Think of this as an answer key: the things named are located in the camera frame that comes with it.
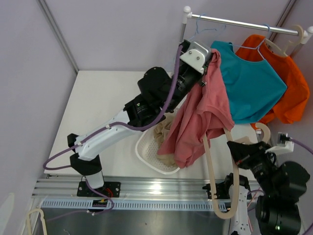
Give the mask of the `pink t shirt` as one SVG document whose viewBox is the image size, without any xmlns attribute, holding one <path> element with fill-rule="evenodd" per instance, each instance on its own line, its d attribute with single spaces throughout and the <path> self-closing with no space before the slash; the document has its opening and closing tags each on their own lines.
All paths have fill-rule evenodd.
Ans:
<svg viewBox="0 0 313 235">
<path fill-rule="evenodd" d="M 189 167 L 205 153 L 203 136 L 214 139 L 231 130 L 234 121 L 222 78 L 221 55 L 212 49 L 212 59 L 203 80 L 196 84 L 178 110 L 169 134 L 160 146 L 159 156 L 171 156 L 180 168 Z"/>
</svg>

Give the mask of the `beige t shirt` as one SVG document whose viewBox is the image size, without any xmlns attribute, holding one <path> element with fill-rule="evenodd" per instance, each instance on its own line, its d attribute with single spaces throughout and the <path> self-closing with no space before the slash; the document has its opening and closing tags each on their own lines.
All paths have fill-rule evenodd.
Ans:
<svg viewBox="0 0 313 235">
<path fill-rule="evenodd" d="M 161 149 L 162 144 L 167 139 L 167 136 L 170 133 L 170 129 L 171 129 L 173 120 L 176 117 L 177 112 L 178 112 L 178 109 L 175 109 L 173 113 L 165 113 L 165 119 L 159 122 L 153 128 L 154 140 L 158 145 L 156 158 L 165 166 L 172 167 L 172 168 L 179 168 L 179 166 L 177 165 L 175 161 L 176 141 L 172 142 L 172 146 L 170 147 L 170 153 L 160 155 L 158 151 Z"/>
</svg>

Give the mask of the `beige plastic hanger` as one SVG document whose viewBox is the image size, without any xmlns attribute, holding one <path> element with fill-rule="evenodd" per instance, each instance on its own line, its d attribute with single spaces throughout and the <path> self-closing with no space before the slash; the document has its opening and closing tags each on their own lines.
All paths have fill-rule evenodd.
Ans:
<svg viewBox="0 0 313 235">
<path fill-rule="evenodd" d="M 205 149 L 205 156 L 207 160 L 207 168 L 209 174 L 209 181 L 211 184 L 211 196 L 213 211 L 220 219 L 231 219 L 237 212 L 239 203 L 239 181 L 240 170 L 236 166 L 234 160 L 231 157 L 230 150 L 227 147 L 226 142 L 232 141 L 232 135 L 226 128 L 220 137 L 209 141 L 207 136 L 203 136 L 203 145 Z M 217 198 L 216 180 L 221 180 L 223 176 L 228 173 L 233 173 L 232 180 L 232 193 L 231 193 L 231 207 L 227 212 L 222 212 L 219 209 L 219 200 Z"/>
</svg>

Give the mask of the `teal t shirt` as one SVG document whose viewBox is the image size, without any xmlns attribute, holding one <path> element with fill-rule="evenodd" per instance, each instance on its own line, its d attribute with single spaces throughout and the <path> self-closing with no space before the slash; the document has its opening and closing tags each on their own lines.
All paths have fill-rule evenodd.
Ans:
<svg viewBox="0 0 313 235">
<path fill-rule="evenodd" d="M 236 124 L 261 120 L 280 100 L 287 86 L 267 60 L 251 62 L 237 56 L 231 42 L 214 41 L 221 55 L 220 70 Z"/>
</svg>

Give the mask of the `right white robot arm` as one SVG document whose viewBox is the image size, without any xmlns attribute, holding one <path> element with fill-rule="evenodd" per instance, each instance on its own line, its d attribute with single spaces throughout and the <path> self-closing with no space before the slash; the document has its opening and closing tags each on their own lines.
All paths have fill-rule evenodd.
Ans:
<svg viewBox="0 0 313 235">
<path fill-rule="evenodd" d="M 261 141 L 243 144 L 228 141 L 235 164 L 250 170 L 263 195 L 257 199 L 255 215 L 263 235 L 297 235 L 301 218 L 297 203 L 307 191 L 310 175 L 300 164 L 287 161 L 276 164 L 276 154 Z"/>
</svg>

